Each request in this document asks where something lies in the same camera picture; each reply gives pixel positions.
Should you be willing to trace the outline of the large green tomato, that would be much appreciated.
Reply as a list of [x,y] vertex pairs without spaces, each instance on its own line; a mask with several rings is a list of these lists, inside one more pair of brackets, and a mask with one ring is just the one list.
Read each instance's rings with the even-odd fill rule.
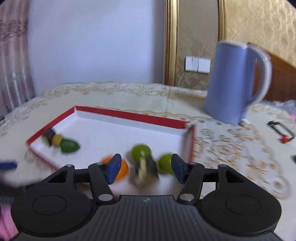
[[131,150],[131,157],[135,162],[139,161],[140,158],[146,158],[149,155],[151,155],[151,149],[145,144],[136,145]]

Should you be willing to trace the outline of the small red cherry tomato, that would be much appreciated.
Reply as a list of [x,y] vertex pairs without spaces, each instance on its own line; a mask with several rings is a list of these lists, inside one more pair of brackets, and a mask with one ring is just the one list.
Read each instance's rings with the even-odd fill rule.
[[280,140],[281,140],[281,142],[283,144],[285,144],[285,143],[287,143],[287,142],[290,141],[290,139],[289,139],[289,137],[287,135],[282,135]]

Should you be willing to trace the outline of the orange tangerine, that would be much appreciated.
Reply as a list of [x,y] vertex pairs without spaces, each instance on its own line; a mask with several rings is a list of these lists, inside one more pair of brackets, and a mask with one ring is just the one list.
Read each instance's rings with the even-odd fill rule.
[[[106,164],[111,160],[112,157],[113,157],[112,155],[105,156],[104,158],[101,159],[101,162]],[[127,161],[124,159],[121,159],[121,169],[119,170],[119,173],[115,179],[115,182],[118,182],[121,179],[123,179],[128,174],[128,172],[129,172],[129,168],[128,168]]]

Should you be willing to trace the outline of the dark green lime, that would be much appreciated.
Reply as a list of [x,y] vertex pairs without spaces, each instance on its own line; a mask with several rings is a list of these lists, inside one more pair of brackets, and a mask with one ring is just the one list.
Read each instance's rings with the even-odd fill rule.
[[80,145],[73,140],[63,138],[60,142],[60,149],[62,153],[74,153],[80,149]]

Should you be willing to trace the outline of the cream embroidered tablecloth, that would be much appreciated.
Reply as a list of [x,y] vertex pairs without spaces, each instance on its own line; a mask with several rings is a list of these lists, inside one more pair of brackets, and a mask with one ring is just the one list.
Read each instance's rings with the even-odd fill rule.
[[19,184],[51,173],[25,142],[75,105],[193,121],[197,125],[195,161],[207,168],[227,164],[273,194],[282,206],[276,233],[284,240],[295,240],[295,141],[282,144],[267,126],[269,121],[280,121],[294,131],[295,121],[283,110],[258,104],[248,112],[249,124],[221,123],[203,112],[205,95],[201,90],[160,84],[90,82],[55,87],[1,121],[1,159],[18,162],[18,169],[4,178]]

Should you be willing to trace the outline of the pink patterned curtain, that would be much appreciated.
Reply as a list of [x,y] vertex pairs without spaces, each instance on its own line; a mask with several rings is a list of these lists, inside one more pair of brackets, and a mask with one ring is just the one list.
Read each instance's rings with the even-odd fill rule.
[[1,116],[35,97],[28,53],[29,1],[1,3]]

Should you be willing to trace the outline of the black rectangular frame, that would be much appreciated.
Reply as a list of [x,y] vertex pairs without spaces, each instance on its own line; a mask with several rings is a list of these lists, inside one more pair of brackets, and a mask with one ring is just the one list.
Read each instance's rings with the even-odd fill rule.
[[267,123],[267,125],[280,135],[280,139],[282,135],[287,135],[290,139],[289,142],[295,138],[295,134],[279,121],[271,120]]

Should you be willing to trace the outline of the white wall switch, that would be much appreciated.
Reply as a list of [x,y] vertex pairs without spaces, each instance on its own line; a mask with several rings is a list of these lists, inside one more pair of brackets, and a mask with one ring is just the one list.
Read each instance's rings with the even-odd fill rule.
[[211,59],[194,56],[185,57],[185,71],[209,74]]

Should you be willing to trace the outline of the red shallow cardboard tray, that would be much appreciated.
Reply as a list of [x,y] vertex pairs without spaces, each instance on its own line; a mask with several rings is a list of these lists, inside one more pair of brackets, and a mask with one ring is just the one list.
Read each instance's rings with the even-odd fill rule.
[[[49,128],[76,141],[79,150],[63,154],[60,148],[50,146],[43,135]],[[191,162],[194,135],[195,127],[183,120],[74,106],[33,134],[26,144],[55,169],[66,164],[82,169],[114,154],[121,154],[124,160],[131,162],[131,150],[139,144],[147,145],[155,159],[166,153],[176,153],[185,162]]]

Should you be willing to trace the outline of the brown longan fruit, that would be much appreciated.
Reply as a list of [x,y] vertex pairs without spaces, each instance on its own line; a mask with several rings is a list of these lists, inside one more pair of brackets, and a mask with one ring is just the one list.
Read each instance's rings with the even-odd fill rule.
[[56,134],[52,137],[51,143],[52,145],[54,145],[55,147],[60,147],[61,145],[61,141],[63,139],[63,136],[60,134]]

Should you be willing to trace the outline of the wooden headboard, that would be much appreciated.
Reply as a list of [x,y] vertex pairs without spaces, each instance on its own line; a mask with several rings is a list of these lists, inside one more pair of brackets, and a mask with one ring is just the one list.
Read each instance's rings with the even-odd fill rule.
[[288,101],[296,97],[296,70],[295,67],[284,61],[279,56],[267,51],[272,63],[272,78],[269,91],[264,100]]

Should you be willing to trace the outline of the pink floral blanket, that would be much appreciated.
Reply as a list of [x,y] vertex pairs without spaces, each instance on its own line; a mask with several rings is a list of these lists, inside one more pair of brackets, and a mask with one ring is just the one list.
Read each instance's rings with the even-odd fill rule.
[[11,217],[11,206],[1,204],[0,211],[0,239],[11,240],[18,234],[18,230]]

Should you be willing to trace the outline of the blue electric kettle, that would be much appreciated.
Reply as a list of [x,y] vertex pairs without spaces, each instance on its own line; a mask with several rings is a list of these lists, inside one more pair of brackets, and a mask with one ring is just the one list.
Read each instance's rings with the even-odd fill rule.
[[218,42],[205,113],[225,123],[241,123],[247,109],[266,96],[271,77],[271,58],[265,50],[254,44]]

